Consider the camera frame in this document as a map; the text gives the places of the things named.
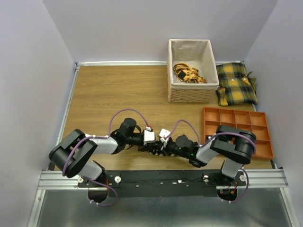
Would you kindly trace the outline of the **black floral tie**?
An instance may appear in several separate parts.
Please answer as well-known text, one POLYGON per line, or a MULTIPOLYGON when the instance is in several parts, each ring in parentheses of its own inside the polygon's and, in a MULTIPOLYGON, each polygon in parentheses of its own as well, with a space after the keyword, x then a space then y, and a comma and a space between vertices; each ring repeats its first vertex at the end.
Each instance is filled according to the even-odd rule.
POLYGON ((138 148, 138 151, 140 152, 148 152, 151 155, 154 156, 168 156, 168 157, 175 157, 176 155, 172 154, 172 153, 168 153, 166 151, 163 150, 159 150, 156 147, 153 146, 141 146, 138 148))

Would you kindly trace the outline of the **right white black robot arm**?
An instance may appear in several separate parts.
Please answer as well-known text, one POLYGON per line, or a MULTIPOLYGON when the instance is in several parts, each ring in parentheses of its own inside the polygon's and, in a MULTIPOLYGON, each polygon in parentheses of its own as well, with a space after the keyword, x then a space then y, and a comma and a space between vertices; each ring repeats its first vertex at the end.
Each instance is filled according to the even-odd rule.
POLYGON ((254 133, 226 125, 219 125, 215 134, 203 145, 193 142, 186 135, 173 141, 170 135, 170 131, 161 129, 159 139, 163 145, 160 150, 169 155, 184 157, 192 166, 200 168, 218 155, 226 157, 220 172, 209 175, 209 181, 216 185, 230 186, 240 168, 250 164, 256 151, 257 136, 254 133))

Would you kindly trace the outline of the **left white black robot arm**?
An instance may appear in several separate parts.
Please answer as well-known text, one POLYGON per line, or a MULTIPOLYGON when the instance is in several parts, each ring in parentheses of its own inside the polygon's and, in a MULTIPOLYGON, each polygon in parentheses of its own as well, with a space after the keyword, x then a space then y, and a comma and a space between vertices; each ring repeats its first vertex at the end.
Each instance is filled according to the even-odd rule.
POLYGON ((125 118, 120 127, 108 136, 93 136, 79 129, 73 130, 51 150, 49 159, 63 176, 72 178, 78 175, 99 187, 107 183, 106 170, 98 162, 90 160, 94 152, 113 155, 126 146, 142 147, 155 141, 156 135, 151 127, 141 130, 134 119, 125 118))

